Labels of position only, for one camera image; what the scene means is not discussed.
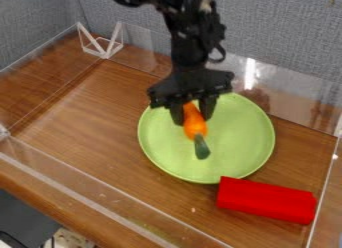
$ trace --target orange carrot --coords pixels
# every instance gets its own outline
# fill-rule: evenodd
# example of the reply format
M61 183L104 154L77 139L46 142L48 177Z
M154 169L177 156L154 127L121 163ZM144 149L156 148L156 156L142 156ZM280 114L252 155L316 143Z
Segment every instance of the orange carrot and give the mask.
M184 110L184 133L186 137L193 140L194 135L200 134L201 136L206 135L206 125L204 118L192 102L188 102L182 105Z

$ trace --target red block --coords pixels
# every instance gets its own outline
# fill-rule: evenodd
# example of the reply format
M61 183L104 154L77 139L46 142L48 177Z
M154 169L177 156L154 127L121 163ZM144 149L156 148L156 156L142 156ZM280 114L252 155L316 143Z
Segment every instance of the red block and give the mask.
M309 224L315 217L316 199L307 191L221 177L216 205L273 219Z

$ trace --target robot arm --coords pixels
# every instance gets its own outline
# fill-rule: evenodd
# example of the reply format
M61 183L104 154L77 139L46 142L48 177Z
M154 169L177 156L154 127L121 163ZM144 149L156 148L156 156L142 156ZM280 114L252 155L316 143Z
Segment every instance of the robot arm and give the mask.
M182 104L197 99L204 119L209 119L216 98L231 91L231 72L204 68L206 61L224 60L225 51L220 46L224 39L224 25L220 24L215 0L114 0L128 7L152 4L162 14L170 33L172 73L146 93L150 107L169 109L173 123L182 124ZM221 54L209 59L210 51Z

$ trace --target plate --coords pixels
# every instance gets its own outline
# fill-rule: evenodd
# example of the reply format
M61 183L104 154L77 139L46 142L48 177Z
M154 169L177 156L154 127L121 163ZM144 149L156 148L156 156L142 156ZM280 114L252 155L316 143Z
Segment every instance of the plate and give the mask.
M206 121L205 142L210 155L194 156L193 142L182 127L172 123L168 110L146 108L138 121L137 137L152 163L172 176L194 183L219 183L220 176L243 178L265 163L275 145L271 121L243 96L219 97Z

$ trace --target carrot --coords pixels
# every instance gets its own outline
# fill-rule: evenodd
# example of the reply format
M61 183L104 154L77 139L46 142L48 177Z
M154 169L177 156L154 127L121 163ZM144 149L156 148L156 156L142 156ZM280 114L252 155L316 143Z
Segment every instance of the carrot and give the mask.
M197 159L205 159L209 155L209 149L204 141L206 135L206 125L204 118L192 102L182 105L184 122L182 129L186 137L193 140L194 154Z
M200 134L201 136L206 135L206 125L204 118L192 102L188 102L182 105L184 110L184 133L186 137L193 140L194 135Z

